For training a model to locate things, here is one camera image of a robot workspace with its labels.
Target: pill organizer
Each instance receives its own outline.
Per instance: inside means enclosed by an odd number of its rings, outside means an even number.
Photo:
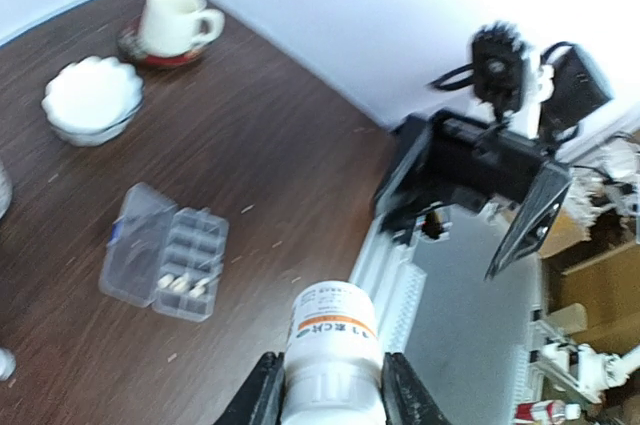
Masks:
[[[228,222],[209,210],[178,210],[171,199],[139,183],[127,192],[113,224],[100,290],[201,322],[213,313],[228,232]],[[167,276],[186,279],[186,287],[166,286]],[[189,293],[198,283],[206,283],[204,293],[201,288]]]

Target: dark brown tabletop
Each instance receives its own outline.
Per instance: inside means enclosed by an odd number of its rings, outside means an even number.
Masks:
[[[0,48],[1,424],[207,425],[259,356],[285,345],[307,285],[346,279],[391,140],[321,80],[228,17],[196,66],[140,71],[144,107],[95,149],[57,139],[40,108],[70,62],[114,55],[144,0],[95,0]],[[125,192],[146,182],[227,218],[214,315],[194,324],[103,295]],[[242,214],[246,207],[251,210]]]

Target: orange stripe on label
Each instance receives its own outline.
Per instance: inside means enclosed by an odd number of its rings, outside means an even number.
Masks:
[[[356,320],[356,319],[351,318],[351,317],[345,317],[344,315],[323,315],[321,317],[310,318],[309,320],[305,320],[300,325],[298,325],[298,331],[302,330],[305,327],[308,327],[309,325],[317,325],[318,323],[326,323],[326,322],[345,322],[345,323],[350,323],[351,325],[356,325],[358,327],[364,328],[367,332],[369,332],[371,335],[376,337],[376,334],[373,333],[373,330],[371,330],[369,327],[367,327],[360,320]]]

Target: pill box lid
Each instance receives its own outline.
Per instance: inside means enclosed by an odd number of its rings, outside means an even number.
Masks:
[[[100,290],[138,307],[155,300],[165,242],[177,204],[148,185],[134,185],[113,224]]]

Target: mug handle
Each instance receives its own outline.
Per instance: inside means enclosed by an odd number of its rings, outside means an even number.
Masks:
[[[220,34],[222,33],[222,29],[224,28],[224,13],[222,13],[220,10],[214,10],[212,8],[203,10],[202,12],[200,12],[198,19],[207,22],[207,25],[209,26],[209,32],[199,33],[198,35],[193,37],[191,43],[194,47],[213,42],[220,36]]]

